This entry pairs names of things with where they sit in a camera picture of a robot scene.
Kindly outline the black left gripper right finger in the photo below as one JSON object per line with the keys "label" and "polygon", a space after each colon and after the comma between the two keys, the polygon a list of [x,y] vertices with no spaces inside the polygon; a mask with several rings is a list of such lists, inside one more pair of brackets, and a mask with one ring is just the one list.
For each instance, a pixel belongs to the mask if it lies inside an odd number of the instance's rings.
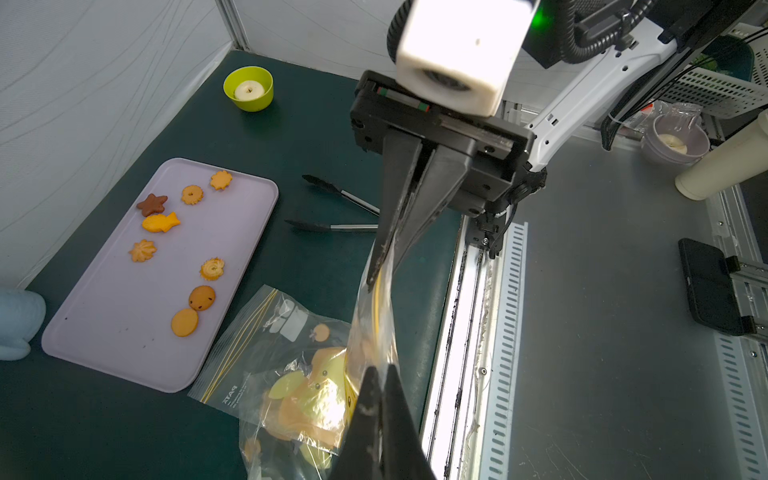
{"label": "black left gripper right finger", "polygon": [[384,479],[434,480],[412,422],[399,371],[389,364],[382,397],[382,468]]}

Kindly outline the lavender plastic tray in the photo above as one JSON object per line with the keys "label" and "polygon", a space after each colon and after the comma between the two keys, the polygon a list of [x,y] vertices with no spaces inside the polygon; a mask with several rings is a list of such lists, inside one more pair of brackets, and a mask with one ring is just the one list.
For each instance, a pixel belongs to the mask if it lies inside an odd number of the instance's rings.
{"label": "lavender plastic tray", "polygon": [[[273,181],[241,172],[216,191],[209,182],[218,170],[184,158],[158,167],[139,197],[167,196],[165,211],[181,224],[150,233],[130,207],[45,328],[46,354],[165,393],[194,381],[279,197]],[[181,201],[189,185],[204,191],[196,205]],[[130,251],[141,240],[153,241],[157,252],[136,263]],[[171,320],[204,284],[200,267],[211,258],[225,262],[211,283],[216,300],[191,335],[178,337]]]}

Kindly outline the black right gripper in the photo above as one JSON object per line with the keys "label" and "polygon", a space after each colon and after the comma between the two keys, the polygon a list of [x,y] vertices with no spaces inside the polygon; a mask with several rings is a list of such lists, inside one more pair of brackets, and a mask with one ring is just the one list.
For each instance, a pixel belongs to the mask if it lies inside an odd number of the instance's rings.
{"label": "black right gripper", "polygon": [[531,163],[531,131],[440,107],[374,71],[364,72],[357,83],[350,120],[357,145],[382,158],[369,291],[390,254],[397,270],[447,208],[475,219],[475,243],[497,256],[508,207],[546,182],[546,170],[536,171]]}

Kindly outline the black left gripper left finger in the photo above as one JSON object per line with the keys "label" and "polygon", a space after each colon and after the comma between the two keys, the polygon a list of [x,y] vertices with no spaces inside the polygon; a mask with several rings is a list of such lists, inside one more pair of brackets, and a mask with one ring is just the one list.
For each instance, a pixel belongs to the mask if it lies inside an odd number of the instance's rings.
{"label": "black left gripper left finger", "polygon": [[330,480],[382,479],[381,471],[382,391],[378,370],[369,367],[364,375],[343,448]]}

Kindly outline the cream swirl cookie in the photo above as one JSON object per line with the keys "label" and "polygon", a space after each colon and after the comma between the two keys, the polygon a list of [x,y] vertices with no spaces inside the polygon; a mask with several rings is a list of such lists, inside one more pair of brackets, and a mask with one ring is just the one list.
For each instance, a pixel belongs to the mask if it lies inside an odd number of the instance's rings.
{"label": "cream swirl cookie", "polygon": [[200,276],[206,281],[216,281],[224,274],[225,262],[220,258],[206,260],[200,267]]}

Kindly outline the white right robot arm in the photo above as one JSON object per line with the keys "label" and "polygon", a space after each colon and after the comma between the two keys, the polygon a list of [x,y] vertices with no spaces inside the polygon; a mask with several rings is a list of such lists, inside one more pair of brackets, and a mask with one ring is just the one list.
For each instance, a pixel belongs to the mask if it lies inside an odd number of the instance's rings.
{"label": "white right robot arm", "polygon": [[[365,72],[350,120],[383,159],[365,285],[396,268],[440,213],[479,221],[496,255],[557,150],[613,99],[649,87],[749,9],[746,1],[405,1],[386,34],[396,73]],[[520,53],[581,72],[528,125],[497,111]]]}

